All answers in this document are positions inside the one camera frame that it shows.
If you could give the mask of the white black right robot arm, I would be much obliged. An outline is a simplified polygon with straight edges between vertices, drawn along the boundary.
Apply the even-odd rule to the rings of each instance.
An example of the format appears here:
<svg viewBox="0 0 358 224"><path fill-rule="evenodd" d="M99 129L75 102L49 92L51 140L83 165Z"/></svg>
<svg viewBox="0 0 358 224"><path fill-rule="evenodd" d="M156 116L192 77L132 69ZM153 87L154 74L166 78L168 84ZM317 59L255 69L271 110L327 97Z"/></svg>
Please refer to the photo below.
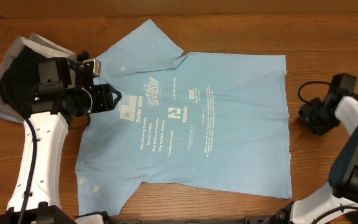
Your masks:
<svg viewBox="0 0 358 224"><path fill-rule="evenodd" d="M342 124L349 140L332 164L328 183L303 200L289 203L263 220L275 223L329 223L345 215L358 223L358 94L357 78L347 73L334 75L324 99L305 101L299 115L314 134L323 135Z"/></svg>

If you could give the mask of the light blue printed t-shirt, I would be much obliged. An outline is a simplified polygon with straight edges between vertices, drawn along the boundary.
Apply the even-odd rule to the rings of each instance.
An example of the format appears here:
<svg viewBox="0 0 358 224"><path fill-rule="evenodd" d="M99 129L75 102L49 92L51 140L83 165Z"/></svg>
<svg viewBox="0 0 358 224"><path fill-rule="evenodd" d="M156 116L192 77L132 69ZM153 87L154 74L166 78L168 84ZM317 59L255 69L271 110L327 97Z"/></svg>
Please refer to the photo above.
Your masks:
<svg viewBox="0 0 358 224"><path fill-rule="evenodd" d="M80 214L117 215L142 183L291 198L284 55L185 53L147 20L98 60L122 98L81 137Z"/></svg>

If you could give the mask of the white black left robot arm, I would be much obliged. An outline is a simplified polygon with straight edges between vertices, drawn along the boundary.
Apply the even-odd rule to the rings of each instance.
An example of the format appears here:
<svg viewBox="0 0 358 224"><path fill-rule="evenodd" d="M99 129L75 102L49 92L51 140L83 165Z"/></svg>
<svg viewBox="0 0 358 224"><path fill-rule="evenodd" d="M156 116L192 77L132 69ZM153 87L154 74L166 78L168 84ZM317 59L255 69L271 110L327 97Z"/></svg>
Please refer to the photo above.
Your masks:
<svg viewBox="0 0 358 224"><path fill-rule="evenodd" d="M59 196L62 149L73 117L113 110L121 93L94 84L101 62L65 57L13 61L0 95L23 118L25 143L16 186L0 223L110 223L106 212L73 219Z"/></svg>

